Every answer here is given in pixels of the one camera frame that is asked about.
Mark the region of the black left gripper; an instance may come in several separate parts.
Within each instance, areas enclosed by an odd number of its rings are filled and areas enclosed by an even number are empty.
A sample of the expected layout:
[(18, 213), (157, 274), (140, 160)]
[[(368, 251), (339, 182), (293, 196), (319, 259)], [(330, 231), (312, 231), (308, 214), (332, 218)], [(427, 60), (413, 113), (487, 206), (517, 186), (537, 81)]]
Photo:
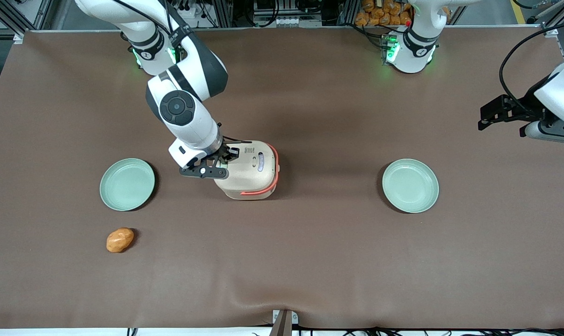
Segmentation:
[(534, 129), (533, 121), (541, 121), (546, 117), (546, 107), (534, 93), (541, 89), (548, 82), (548, 79), (541, 79), (527, 90), (522, 98), (519, 98), (521, 107), (516, 108), (512, 98), (506, 94), (502, 94), (494, 98), (484, 106), (480, 107), (480, 121), (478, 121), (478, 130), (482, 131), (495, 123), (508, 123), (510, 121), (528, 121), (527, 125), (519, 129), (520, 137), (529, 137)]

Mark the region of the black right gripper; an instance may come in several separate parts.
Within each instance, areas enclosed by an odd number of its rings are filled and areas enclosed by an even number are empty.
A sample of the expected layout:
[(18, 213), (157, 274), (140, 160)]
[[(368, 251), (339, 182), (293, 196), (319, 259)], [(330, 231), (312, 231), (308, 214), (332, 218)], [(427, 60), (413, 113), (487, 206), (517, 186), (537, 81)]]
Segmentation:
[(226, 179), (229, 176), (229, 171), (226, 168), (218, 167), (215, 165), (208, 165), (209, 161), (212, 162), (228, 162), (233, 161), (239, 157), (238, 147), (228, 147), (228, 145), (220, 145), (219, 149), (214, 153), (208, 155), (206, 159), (201, 159), (198, 165), (192, 165), (188, 168), (179, 168), (179, 173), (182, 176), (189, 178), (200, 179)]

